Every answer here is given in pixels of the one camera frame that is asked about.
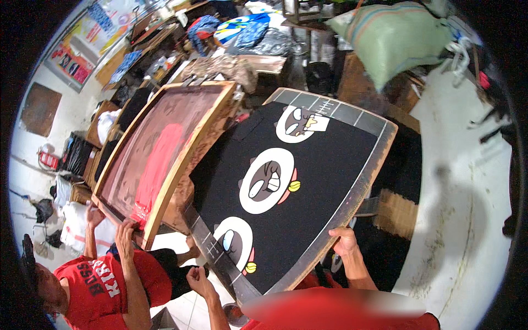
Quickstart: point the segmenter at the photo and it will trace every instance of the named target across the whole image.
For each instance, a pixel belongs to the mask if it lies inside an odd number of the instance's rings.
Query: black cap
[[[20,259],[22,263],[22,270],[26,273],[27,279],[30,282],[30,287],[37,292],[37,279],[36,279],[36,264],[35,255],[33,254],[33,242],[28,234],[24,234],[24,240],[22,241],[22,247],[24,252]]]

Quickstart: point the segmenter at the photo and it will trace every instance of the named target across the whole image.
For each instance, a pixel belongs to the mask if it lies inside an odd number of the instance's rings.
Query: white tile floor
[[[185,253],[189,251],[189,248],[185,243],[185,235],[180,233],[170,233],[156,236],[154,239],[154,244],[152,245],[152,250],[162,248],[173,249],[176,253]],[[200,256],[196,259],[187,261],[183,264],[183,266],[202,266],[203,264],[205,264],[205,259]],[[210,271],[208,278],[216,289],[216,292],[218,292],[222,305],[234,302],[233,298],[220,283],[214,272]],[[163,306],[151,308],[150,316],[153,317],[156,315],[160,310],[163,309],[163,307],[167,307],[179,330],[211,329],[211,324],[209,323],[209,313],[205,299],[196,294],[194,291],[186,293],[175,300],[171,300]],[[231,329],[235,330],[240,328],[231,326]]]

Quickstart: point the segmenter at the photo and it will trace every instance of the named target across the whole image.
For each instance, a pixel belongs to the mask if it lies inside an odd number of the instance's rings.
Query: cartoon print
[[[277,137],[286,143],[299,143],[316,131],[326,131],[330,121],[330,118],[302,107],[287,106],[282,110],[284,112],[274,125]]]
[[[282,148],[264,150],[251,160],[239,188],[240,204],[251,214],[264,213],[282,203],[300,188],[293,155]]]
[[[253,231],[246,221],[230,216],[214,229],[213,237],[220,243],[242,274],[246,275],[257,270],[257,265],[253,262],[255,254]]]

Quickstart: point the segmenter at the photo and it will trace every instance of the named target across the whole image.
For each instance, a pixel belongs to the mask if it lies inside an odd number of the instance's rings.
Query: green sack
[[[436,19],[415,2],[372,5],[326,22],[352,45],[376,90],[398,73],[424,64],[437,64],[452,37],[443,18]]]

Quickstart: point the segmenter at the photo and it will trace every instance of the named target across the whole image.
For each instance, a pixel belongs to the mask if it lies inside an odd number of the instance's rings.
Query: black t-shirt
[[[326,130],[317,126],[325,121]],[[232,230],[215,237],[264,294],[346,202],[376,140],[338,120],[271,102],[225,132],[196,166],[194,206],[212,233],[218,225]],[[242,219],[250,233],[238,219],[222,224],[229,217]]]

